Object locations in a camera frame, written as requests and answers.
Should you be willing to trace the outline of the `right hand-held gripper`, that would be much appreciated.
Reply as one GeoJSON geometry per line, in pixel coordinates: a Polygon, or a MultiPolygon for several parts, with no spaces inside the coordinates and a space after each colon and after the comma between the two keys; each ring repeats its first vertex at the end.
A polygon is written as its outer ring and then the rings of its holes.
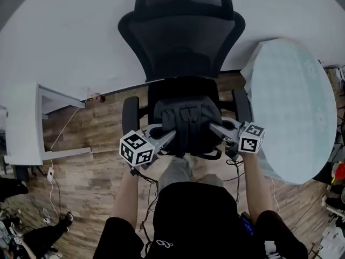
{"type": "Polygon", "coordinates": [[[264,141],[265,129],[253,122],[239,122],[232,118],[223,118],[222,126],[210,123],[209,128],[215,135],[228,143],[225,154],[233,161],[237,161],[240,154],[257,154],[264,141]],[[238,142],[232,140],[231,130],[239,130],[238,142]]]}

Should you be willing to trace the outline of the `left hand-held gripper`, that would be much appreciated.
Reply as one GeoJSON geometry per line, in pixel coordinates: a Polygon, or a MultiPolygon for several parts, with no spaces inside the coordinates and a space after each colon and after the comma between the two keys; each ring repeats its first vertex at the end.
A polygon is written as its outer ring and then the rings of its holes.
{"type": "MultiPolygon", "coordinates": [[[[162,124],[148,125],[147,132],[156,128],[162,128],[162,124]]],[[[145,131],[141,129],[131,130],[120,139],[119,155],[130,167],[141,167],[147,170],[156,160],[155,154],[158,148],[168,145],[175,135],[176,131],[173,130],[158,139],[154,139],[146,136],[145,131]]]]}

